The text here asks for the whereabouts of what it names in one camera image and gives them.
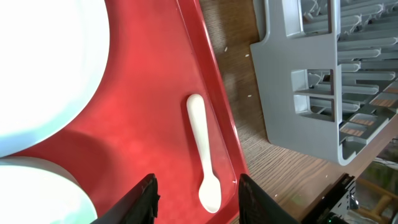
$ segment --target red plastic tray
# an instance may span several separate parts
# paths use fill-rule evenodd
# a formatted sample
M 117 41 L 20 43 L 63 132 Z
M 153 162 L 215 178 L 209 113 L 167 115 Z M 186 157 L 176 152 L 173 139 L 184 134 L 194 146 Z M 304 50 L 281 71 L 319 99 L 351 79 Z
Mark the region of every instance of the red plastic tray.
M 104 77 L 66 128 L 18 153 L 68 170 L 98 216 L 148 173 L 159 181 L 156 223 L 227 223 L 239 212 L 247 173 L 231 110 L 198 0 L 109 0 L 111 44 Z M 203 179 L 186 100 L 205 99 L 221 209 L 198 198 Z

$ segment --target plastic spoon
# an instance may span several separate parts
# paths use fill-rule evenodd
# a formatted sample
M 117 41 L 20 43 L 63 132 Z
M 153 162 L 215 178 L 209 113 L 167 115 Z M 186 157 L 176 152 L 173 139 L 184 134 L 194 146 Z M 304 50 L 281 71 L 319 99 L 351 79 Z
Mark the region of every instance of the plastic spoon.
M 203 182 L 199 188 L 199 199 L 207 212 L 216 213 L 221 207 L 221 184 L 214 176 L 211 167 L 206 109 L 203 98 L 199 94 L 191 95 L 187 100 L 187 109 L 203 168 Z

